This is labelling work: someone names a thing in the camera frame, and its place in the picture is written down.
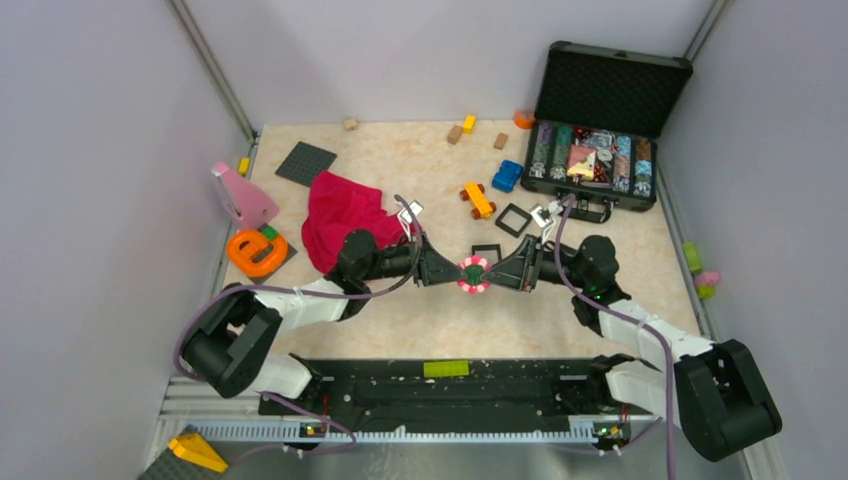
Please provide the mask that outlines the playing card box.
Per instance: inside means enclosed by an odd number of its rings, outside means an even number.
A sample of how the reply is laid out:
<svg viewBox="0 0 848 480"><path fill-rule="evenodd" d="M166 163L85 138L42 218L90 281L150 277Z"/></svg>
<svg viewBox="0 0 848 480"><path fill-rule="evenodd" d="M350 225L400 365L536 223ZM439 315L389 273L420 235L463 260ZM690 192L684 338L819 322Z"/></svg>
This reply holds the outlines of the playing card box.
<svg viewBox="0 0 848 480"><path fill-rule="evenodd" d="M566 175L591 181L595 177L597 150L581 145L572 145L566 164Z"/></svg>

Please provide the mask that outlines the yellow toy car red wheels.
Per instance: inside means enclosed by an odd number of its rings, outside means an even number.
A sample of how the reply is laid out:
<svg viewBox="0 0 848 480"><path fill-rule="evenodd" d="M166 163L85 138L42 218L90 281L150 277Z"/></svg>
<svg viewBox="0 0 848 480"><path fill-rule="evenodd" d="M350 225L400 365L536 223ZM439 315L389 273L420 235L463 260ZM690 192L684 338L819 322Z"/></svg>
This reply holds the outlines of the yellow toy car red wheels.
<svg viewBox="0 0 848 480"><path fill-rule="evenodd" d="M485 195L486 188L481 183L465 183L459 192L460 198L470 205L471 216L475 220L489 219L496 211L497 206L489 201Z"/></svg>

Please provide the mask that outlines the small yellow block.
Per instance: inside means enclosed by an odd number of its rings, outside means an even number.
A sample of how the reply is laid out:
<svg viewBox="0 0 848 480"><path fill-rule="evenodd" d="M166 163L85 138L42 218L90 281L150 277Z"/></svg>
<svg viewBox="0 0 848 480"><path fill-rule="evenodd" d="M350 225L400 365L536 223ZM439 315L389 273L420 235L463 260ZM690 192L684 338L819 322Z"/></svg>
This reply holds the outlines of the small yellow block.
<svg viewBox="0 0 848 480"><path fill-rule="evenodd" d="M238 165L238 173L245 177L250 171L251 159L249 157L243 157Z"/></svg>

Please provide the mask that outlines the orange object behind case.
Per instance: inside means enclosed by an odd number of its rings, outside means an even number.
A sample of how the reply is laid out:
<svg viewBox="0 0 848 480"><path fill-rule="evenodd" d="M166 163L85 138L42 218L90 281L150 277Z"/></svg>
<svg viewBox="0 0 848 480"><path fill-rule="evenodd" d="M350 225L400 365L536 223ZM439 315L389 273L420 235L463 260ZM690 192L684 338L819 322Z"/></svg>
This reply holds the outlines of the orange object behind case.
<svg viewBox="0 0 848 480"><path fill-rule="evenodd" d="M530 130L535 124L534 113L532 111L516 111L513 115L513 122L519 129Z"/></svg>

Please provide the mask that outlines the pink plastic piece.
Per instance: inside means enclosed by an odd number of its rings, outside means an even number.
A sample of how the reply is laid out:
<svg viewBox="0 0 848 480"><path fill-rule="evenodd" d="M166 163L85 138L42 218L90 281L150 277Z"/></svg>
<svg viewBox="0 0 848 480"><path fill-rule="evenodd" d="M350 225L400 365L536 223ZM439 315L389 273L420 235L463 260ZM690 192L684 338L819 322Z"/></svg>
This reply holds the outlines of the pink plastic piece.
<svg viewBox="0 0 848 480"><path fill-rule="evenodd" d="M238 229L259 229L278 215L279 207L270 195L225 163L217 162L211 173L215 191Z"/></svg>

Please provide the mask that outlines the green flat brick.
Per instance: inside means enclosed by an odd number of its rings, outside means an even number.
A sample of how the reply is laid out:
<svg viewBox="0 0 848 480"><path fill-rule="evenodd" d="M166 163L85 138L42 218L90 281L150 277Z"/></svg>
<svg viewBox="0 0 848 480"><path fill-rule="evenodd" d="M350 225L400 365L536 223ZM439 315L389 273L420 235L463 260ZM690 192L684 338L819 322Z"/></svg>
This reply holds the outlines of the green flat brick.
<svg viewBox="0 0 848 480"><path fill-rule="evenodd" d="M422 364L422 370L427 379L466 377L471 373L467 360L427 361Z"/></svg>

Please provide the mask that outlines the black square frame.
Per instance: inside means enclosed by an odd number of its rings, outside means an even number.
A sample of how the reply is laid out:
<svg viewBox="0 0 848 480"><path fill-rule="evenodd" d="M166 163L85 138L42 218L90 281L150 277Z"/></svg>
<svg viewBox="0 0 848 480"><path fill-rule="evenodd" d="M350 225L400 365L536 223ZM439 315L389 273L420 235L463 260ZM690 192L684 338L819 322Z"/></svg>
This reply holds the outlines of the black square frame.
<svg viewBox="0 0 848 480"><path fill-rule="evenodd" d="M519 238L533 222L532 215L519 206L509 203L496 218L495 226L514 238Z"/></svg>
<svg viewBox="0 0 848 480"><path fill-rule="evenodd" d="M503 258L501 246L497 243L472 245L471 254L484 259L488 265L494 265Z"/></svg>

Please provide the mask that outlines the orange plastic toy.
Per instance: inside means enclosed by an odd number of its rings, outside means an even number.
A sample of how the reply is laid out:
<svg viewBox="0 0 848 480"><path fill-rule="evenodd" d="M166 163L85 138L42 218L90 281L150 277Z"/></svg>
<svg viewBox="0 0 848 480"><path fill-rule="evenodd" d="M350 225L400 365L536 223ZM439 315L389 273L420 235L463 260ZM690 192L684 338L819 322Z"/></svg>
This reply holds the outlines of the orange plastic toy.
<svg viewBox="0 0 848 480"><path fill-rule="evenodd" d="M289 253L289 244L282 235L266 235L259 230L239 231L226 245L230 262L255 283L261 283L279 270Z"/></svg>

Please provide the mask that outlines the magenta garment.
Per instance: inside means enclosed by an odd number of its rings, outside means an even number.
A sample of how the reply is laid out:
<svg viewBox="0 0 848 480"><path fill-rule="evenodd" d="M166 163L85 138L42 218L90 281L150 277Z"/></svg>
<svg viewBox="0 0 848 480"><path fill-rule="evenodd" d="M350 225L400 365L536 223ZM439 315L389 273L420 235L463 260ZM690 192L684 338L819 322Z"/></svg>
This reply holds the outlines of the magenta garment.
<svg viewBox="0 0 848 480"><path fill-rule="evenodd" d="M346 236L366 230L380 249L405 236L396 216L383 208L383 191L361 185L329 171L317 175L310 187L308 215L301 238L313 266L321 273L337 264Z"/></svg>

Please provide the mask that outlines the yellow wedge brick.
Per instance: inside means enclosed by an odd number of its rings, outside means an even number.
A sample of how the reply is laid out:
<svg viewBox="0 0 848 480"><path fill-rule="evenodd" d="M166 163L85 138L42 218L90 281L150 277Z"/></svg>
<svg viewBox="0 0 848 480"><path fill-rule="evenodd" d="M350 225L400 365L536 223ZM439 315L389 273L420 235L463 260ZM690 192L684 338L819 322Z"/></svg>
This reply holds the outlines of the yellow wedge brick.
<svg viewBox="0 0 848 480"><path fill-rule="evenodd" d="M229 469L229 464L199 433L173 437L168 442L168 449L177 458L216 473L224 473Z"/></svg>

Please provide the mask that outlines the pink flower brooch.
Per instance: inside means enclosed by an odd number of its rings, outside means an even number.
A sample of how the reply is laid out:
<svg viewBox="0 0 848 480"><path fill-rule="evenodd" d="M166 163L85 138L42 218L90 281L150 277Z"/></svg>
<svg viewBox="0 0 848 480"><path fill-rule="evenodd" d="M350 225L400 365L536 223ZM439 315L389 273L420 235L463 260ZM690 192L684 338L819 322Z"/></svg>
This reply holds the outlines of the pink flower brooch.
<svg viewBox="0 0 848 480"><path fill-rule="evenodd" d="M457 285L468 294L478 294L486 291L490 283L483 279L483 275L489 271L489 262L479 256L472 255L466 257L458 264L462 277L457 281Z"/></svg>

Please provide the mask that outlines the green pink toy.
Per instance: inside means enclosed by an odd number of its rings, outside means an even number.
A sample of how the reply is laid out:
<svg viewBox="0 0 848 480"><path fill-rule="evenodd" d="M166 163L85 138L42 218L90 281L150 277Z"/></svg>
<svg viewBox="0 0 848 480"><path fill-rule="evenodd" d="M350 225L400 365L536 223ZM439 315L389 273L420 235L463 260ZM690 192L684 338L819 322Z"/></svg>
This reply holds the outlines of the green pink toy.
<svg viewBox="0 0 848 480"><path fill-rule="evenodd" d="M693 277L696 294L700 300L706 300L715 295L717 285L721 282L721 274L707 270L700 259L693 242L684 242L682 250L687 268Z"/></svg>

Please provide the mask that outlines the dark grey building baseplate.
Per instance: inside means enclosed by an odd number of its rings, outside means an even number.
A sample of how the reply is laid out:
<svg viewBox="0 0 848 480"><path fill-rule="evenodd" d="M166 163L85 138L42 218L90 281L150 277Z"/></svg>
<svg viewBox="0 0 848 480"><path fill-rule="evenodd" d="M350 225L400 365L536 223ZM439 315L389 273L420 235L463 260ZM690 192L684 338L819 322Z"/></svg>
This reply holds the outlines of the dark grey building baseplate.
<svg viewBox="0 0 848 480"><path fill-rule="evenodd" d="M310 187L316 177L334 163L337 154L299 141L276 168L275 175L296 184Z"/></svg>

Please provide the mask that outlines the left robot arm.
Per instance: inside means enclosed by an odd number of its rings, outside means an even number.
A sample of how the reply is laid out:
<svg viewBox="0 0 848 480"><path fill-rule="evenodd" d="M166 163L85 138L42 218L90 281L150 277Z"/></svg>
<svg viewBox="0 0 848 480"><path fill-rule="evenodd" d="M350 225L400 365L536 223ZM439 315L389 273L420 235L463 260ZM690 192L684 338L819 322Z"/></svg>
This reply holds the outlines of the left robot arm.
<svg viewBox="0 0 848 480"><path fill-rule="evenodd" d="M439 254L427 235L379 249L366 230L350 232L336 266L301 287L233 284L190 320L173 359L182 374L211 386L221 397L270 390L297 413L319 404L320 386L307 366L271 347L287 331L348 320L372 299L409 281L435 286L467 281L465 268Z"/></svg>

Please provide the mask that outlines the black poker chip case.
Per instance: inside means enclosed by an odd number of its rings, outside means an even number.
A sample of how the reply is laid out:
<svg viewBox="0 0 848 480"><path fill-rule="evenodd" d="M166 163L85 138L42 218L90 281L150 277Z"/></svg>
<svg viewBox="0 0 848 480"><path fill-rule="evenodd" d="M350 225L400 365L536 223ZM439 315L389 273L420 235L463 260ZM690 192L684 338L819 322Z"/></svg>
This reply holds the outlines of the black poker chip case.
<svg viewBox="0 0 848 480"><path fill-rule="evenodd" d="M693 72L684 57L551 44L521 186L575 195L572 217L593 223L606 222L616 208L650 210L657 200L656 141ZM566 175L572 145L597 150L593 180Z"/></svg>

